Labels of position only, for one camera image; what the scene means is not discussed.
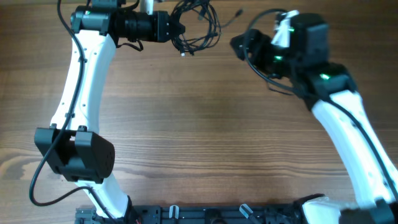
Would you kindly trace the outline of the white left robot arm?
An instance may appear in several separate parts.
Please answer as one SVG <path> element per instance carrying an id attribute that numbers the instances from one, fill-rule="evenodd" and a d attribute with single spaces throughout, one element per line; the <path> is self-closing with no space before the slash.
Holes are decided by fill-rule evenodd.
<path id="1" fill-rule="evenodd" d="M 152 1 L 88 1 L 72 13 L 66 30 L 73 45 L 62 98 L 49 127 L 37 128 L 34 136 L 42 164 L 86 192 L 95 206 L 90 221 L 140 223 L 113 175 L 114 146 L 99 134 L 102 92 L 120 39 L 141 51 L 143 42 L 167 42 L 185 27 L 155 11 Z"/>

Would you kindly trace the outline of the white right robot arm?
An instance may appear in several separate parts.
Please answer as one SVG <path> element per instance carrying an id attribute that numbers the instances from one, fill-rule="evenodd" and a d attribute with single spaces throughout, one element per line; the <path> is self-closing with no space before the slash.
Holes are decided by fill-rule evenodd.
<path id="1" fill-rule="evenodd" d="M 272 90 L 302 99 L 332 140 L 355 202 L 318 194 L 295 203 L 302 223 L 396 223 L 397 169 L 374 132 L 348 69 L 329 60 L 321 15 L 275 10 L 274 35 L 249 24 L 230 45 Z"/>

